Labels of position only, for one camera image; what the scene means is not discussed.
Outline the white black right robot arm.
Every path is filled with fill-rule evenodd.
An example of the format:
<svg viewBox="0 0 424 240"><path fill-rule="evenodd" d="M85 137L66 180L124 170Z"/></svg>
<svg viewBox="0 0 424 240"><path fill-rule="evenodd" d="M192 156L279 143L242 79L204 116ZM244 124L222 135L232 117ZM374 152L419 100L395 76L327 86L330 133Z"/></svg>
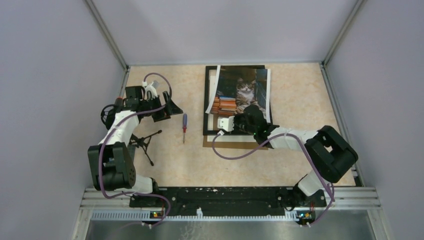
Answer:
<svg viewBox="0 0 424 240"><path fill-rule="evenodd" d="M330 125L318 130L285 128L268 123L255 105L236 114L233 124L253 136L261 147L305 155L312 170L293 188L293 200L299 206L307 206L321 188L330 193L331 184L337 183L359 159L353 147Z"/></svg>

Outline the blue red handled screwdriver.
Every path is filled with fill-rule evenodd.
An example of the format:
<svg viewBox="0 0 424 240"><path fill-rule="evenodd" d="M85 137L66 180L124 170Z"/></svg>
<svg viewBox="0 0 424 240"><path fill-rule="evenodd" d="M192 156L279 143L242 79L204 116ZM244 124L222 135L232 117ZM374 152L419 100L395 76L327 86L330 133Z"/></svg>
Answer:
<svg viewBox="0 0 424 240"><path fill-rule="evenodd" d="M183 142L183 144L185 143L185 138L186 138L187 123L188 123L188 115L186 113L184 113L183 118L182 118L182 130L183 130L182 142Z"/></svg>

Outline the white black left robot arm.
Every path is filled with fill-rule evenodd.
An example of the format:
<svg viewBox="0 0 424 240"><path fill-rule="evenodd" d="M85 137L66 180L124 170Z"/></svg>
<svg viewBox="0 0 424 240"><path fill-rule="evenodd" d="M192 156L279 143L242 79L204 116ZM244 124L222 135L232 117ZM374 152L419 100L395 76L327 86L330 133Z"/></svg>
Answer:
<svg viewBox="0 0 424 240"><path fill-rule="evenodd" d="M159 122L182 114L183 110L172 101L171 92L162 93L165 100L162 103L152 85L126 87L125 92L125 98L118 97L102 109L101 119L108 132L97 145L88 148L93 186L101 192L127 190L141 194L141 200L154 207L160 202L161 194L155 190L153 178L136 173L129 146L139 148L143 139L133 132L144 117Z"/></svg>

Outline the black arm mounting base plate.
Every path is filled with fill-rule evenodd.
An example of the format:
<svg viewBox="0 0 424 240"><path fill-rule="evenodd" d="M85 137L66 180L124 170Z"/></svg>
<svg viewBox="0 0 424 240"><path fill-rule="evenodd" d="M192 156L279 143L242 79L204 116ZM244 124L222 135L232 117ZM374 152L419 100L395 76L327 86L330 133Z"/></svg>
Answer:
<svg viewBox="0 0 424 240"><path fill-rule="evenodd" d="M160 187L159 197L133 196L131 208L158 208L165 212L170 202L170 217L193 216L200 209L206 217L282 216L289 210L327 206L323 190L302 198L292 187Z"/></svg>

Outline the brown fibreboard backing board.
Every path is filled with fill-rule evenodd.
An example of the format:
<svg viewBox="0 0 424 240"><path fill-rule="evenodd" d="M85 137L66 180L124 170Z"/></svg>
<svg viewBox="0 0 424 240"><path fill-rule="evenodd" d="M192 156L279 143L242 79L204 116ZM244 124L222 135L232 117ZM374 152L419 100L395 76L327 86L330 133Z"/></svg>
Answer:
<svg viewBox="0 0 424 240"><path fill-rule="evenodd" d="M217 142L215 140L213 144L213 139L215 135L206 135L203 137L202 146L204 148L221 148L221 149L240 149L240 150L253 150L259 146L259 144L255 142Z"/></svg>

